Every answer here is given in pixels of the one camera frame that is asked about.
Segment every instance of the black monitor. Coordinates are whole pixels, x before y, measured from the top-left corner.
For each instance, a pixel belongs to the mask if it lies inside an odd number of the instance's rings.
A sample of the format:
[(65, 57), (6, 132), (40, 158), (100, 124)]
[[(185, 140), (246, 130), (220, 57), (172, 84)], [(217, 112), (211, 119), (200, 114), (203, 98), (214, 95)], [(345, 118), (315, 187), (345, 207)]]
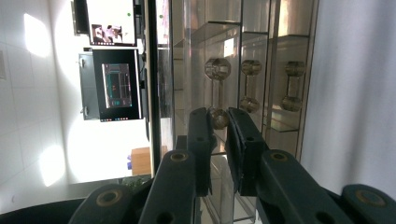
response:
[(93, 46), (136, 47), (134, 0), (86, 0)]
[(99, 118), (142, 119), (137, 49), (93, 49)]

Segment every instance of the monitor screen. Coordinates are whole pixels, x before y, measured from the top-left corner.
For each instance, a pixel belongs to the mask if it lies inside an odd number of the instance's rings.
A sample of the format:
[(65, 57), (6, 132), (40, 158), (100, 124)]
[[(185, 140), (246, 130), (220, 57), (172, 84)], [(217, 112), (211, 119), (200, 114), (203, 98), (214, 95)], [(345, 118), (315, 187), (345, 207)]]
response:
[(87, 0), (94, 46), (135, 47), (134, 0)]
[(101, 121), (142, 119), (137, 49), (92, 51)]

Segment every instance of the wall socket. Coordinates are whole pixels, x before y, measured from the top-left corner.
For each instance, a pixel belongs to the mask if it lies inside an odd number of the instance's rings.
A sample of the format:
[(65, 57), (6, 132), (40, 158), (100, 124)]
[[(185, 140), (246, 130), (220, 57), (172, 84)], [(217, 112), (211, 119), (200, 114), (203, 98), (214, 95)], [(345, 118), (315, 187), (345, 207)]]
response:
[(4, 62), (4, 55), (3, 55), (3, 51), (0, 50), (0, 81), (1, 80), (6, 80), (6, 65)]

